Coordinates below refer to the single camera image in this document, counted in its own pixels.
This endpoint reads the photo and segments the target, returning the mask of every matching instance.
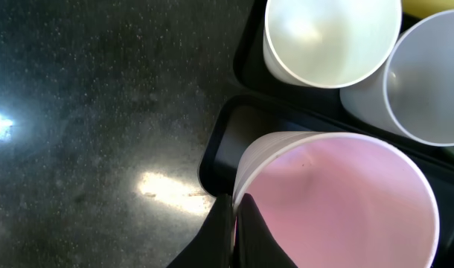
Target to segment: pink cup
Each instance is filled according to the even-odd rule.
[[[240,160],[234,209],[251,194],[298,267],[429,268],[438,208],[415,163],[353,133],[272,133]]]

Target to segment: black countertop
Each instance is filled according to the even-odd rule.
[[[0,268],[174,259],[251,5],[0,0]]]

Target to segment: white cup rim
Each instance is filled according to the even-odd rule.
[[[275,57],[277,62],[280,63],[281,67],[289,75],[291,75],[296,80],[298,80],[301,83],[304,83],[306,85],[314,86],[314,87],[322,88],[322,89],[338,89],[338,88],[354,85],[355,83],[358,83],[358,82],[366,79],[367,77],[371,76],[375,71],[377,71],[377,69],[379,69],[379,67],[381,67],[383,65],[383,63],[388,59],[388,56],[390,55],[390,53],[392,52],[392,50],[394,48],[394,45],[396,44],[397,39],[391,39],[391,43],[389,44],[388,50],[386,51],[386,53],[384,53],[383,57],[381,58],[381,61],[379,61],[375,65],[375,67],[373,67],[371,70],[369,70],[368,72],[364,73],[363,76],[361,76],[361,77],[359,77],[359,78],[357,78],[357,79],[355,79],[353,81],[350,81],[350,82],[347,82],[347,83],[333,84],[333,85],[314,83],[312,81],[309,81],[309,80],[306,80],[306,79],[300,77],[295,72],[290,70],[285,65],[285,63],[281,60],[281,58],[278,56],[277,52],[275,51],[275,47],[273,46],[273,43],[272,43],[272,40],[271,40],[271,37],[270,37],[270,29],[269,29],[269,23],[268,23],[268,21],[269,21],[269,13],[270,13],[270,4],[271,4],[272,1],[274,1],[274,0],[268,0],[268,2],[266,3],[266,9],[265,9],[265,21],[264,21],[265,23],[264,24],[265,24],[265,32],[266,32],[265,36],[266,36],[267,45],[269,46],[269,49],[272,51],[273,56]],[[394,32],[396,33],[395,36],[398,36],[399,32],[400,32],[401,22],[402,22],[402,4],[400,3],[400,0],[394,0],[394,1],[395,1],[395,4],[398,4],[396,16],[399,18],[399,23],[396,24],[396,29],[394,30]]]
[[[373,144],[380,145],[381,147],[386,148],[387,150],[390,150],[391,152],[393,152],[396,156],[399,156],[408,166],[410,166],[413,169],[413,171],[419,177],[423,186],[425,187],[427,194],[429,195],[429,199],[432,203],[432,210],[434,213],[434,224],[435,224],[434,240],[433,240],[432,246],[430,248],[429,259],[427,260],[427,265],[424,268],[431,267],[432,262],[434,261],[435,252],[437,251],[439,231],[440,231],[438,206],[437,206],[437,201],[435,199],[434,192],[432,191],[432,188],[430,187],[430,184],[427,181],[424,174],[422,173],[421,169],[405,153],[403,153],[401,150],[397,149],[396,147],[390,145],[389,143],[381,141],[378,138],[373,138],[371,136],[356,134],[356,133],[318,133],[317,135],[301,138],[297,141],[294,141],[291,144],[288,144],[285,147],[282,147],[280,150],[277,150],[269,158],[265,159],[265,161],[263,161],[261,164],[259,164],[255,168],[255,170],[249,175],[249,177],[244,181],[244,183],[242,185],[239,185],[240,190],[238,191],[238,194],[235,195],[235,192],[233,194],[234,213],[237,213],[237,208],[238,208],[240,202],[242,201],[242,198],[245,195],[247,188],[250,186],[250,184],[253,182],[253,180],[255,178],[257,178],[257,176],[260,174],[260,172],[267,165],[269,165],[271,162],[273,162],[279,156],[282,156],[283,154],[291,151],[293,148],[296,148],[303,144],[308,144],[310,142],[329,139],[329,138],[353,138],[353,139],[359,139],[359,140],[363,140],[363,141],[369,141]]]
[[[416,28],[419,28],[425,22],[428,22],[429,20],[434,19],[434,18],[439,17],[439,16],[447,15],[449,13],[454,13],[454,9],[446,10],[446,11],[443,11],[443,12],[436,13],[436,14],[434,14],[432,16],[429,16],[429,17],[421,20],[420,22],[416,23],[414,26],[410,27],[410,29],[408,29],[407,31],[405,31],[400,36],[399,40],[397,41],[396,45],[394,46],[394,49],[392,49],[392,51],[391,51],[391,55],[386,60],[386,63],[384,65],[384,71],[383,71],[383,74],[382,74],[382,76],[383,76],[382,77],[382,79],[383,79],[383,81],[382,81],[383,82],[383,88],[382,88],[382,90],[383,90],[383,100],[384,100],[385,105],[386,105],[386,110],[387,110],[389,116],[391,117],[391,119],[393,120],[394,124],[400,129],[401,132],[403,132],[409,138],[411,138],[411,139],[413,139],[415,141],[418,141],[420,143],[431,145],[431,146],[436,146],[436,147],[454,146],[454,142],[438,143],[438,142],[426,141],[426,140],[424,140],[422,138],[419,138],[416,135],[410,133],[405,127],[403,127],[403,125],[398,121],[398,119],[396,118],[396,116],[392,112],[391,104],[389,103],[388,90],[387,90],[388,77],[387,77],[386,74],[388,73],[388,70],[389,70],[389,68],[391,66],[391,62],[392,62],[392,58],[394,57],[394,54],[396,53],[396,51],[400,47],[400,44],[404,41],[405,38],[407,38],[408,35],[410,35],[411,32],[413,32]]]

